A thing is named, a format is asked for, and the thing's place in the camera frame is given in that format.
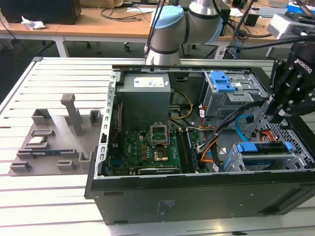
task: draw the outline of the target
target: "floor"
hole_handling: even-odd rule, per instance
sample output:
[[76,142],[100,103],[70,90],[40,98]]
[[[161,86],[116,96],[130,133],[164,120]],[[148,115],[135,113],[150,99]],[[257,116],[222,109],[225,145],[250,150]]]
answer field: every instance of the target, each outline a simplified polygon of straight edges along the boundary
[[[40,41],[37,40],[23,40],[23,45],[30,52],[28,53],[17,42],[12,42],[14,49],[8,51],[7,49],[0,50],[0,101],[2,101],[10,92],[16,81],[20,78],[26,67],[34,56],[37,56],[37,51],[42,47]],[[91,43],[92,47],[87,48],[84,42],[67,42],[68,50],[71,57],[101,57],[101,58],[142,58],[143,57],[143,43],[129,44],[130,51],[124,50],[123,43],[101,43],[102,53],[97,54],[95,43]],[[210,46],[197,45],[195,50],[191,51],[191,56],[186,58],[203,59],[207,53],[212,49]],[[239,59],[267,59],[265,54],[267,49],[244,50],[238,58]],[[289,49],[277,49],[272,57],[287,58]],[[54,45],[43,53],[44,57],[58,57],[57,47]],[[180,51],[180,57],[183,58],[183,53]]]

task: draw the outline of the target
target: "green motherboard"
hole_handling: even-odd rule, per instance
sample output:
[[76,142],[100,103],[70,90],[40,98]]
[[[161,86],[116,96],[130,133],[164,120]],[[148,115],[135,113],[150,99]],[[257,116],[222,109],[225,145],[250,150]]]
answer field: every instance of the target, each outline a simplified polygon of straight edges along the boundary
[[[170,130],[165,137],[164,130],[153,132],[153,140],[169,139],[169,145],[151,144],[150,130],[126,131],[124,149],[121,155],[111,157],[110,170],[115,176],[136,175],[143,168],[176,168],[182,173],[178,130]],[[191,146],[199,145],[199,134],[190,132]]]

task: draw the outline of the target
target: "gray parts tray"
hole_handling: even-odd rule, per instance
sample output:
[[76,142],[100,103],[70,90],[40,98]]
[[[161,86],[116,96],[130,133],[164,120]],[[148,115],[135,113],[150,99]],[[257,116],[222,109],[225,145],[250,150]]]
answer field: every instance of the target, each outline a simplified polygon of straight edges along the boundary
[[36,109],[32,125],[10,176],[87,174],[98,145],[102,116],[99,110],[81,116],[74,106],[74,94],[64,94],[61,103],[68,116],[50,116],[47,109]]
[[[73,127],[67,125],[65,116],[47,118],[47,126],[33,124],[11,165],[9,175],[87,174],[91,152],[95,151],[95,146],[98,144],[101,123],[91,125],[89,116],[81,116],[81,120],[82,130],[78,137],[76,137]],[[48,148],[26,148],[27,143],[34,137],[32,134],[44,133],[39,130],[47,131]]]

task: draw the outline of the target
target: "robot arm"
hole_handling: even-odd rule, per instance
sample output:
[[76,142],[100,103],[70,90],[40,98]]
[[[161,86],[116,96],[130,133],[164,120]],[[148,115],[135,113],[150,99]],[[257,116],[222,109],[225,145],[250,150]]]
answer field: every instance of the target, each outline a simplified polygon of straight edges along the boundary
[[210,43],[219,37],[222,24],[213,0],[195,0],[185,13],[179,6],[163,7],[145,58],[146,64],[179,65],[180,44]]
[[315,111],[314,43],[294,43],[287,62],[275,60],[270,89],[272,95],[265,114],[272,123]]

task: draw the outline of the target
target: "white desk surface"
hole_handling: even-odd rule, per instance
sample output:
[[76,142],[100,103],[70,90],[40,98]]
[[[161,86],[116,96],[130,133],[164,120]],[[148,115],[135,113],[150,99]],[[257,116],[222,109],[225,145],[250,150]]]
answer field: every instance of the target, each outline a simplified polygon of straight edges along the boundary
[[[32,125],[36,108],[65,115],[62,94],[74,93],[81,114],[104,108],[112,64],[142,59],[44,58],[32,62],[0,106],[0,236],[74,235],[315,235],[315,199],[284,216],[249,217],[107,227],[93,200],[85,200],[87,175],[9,177],[11,162]],[[246,64],[270,75],[271,61],[183,60],[182,64]]]

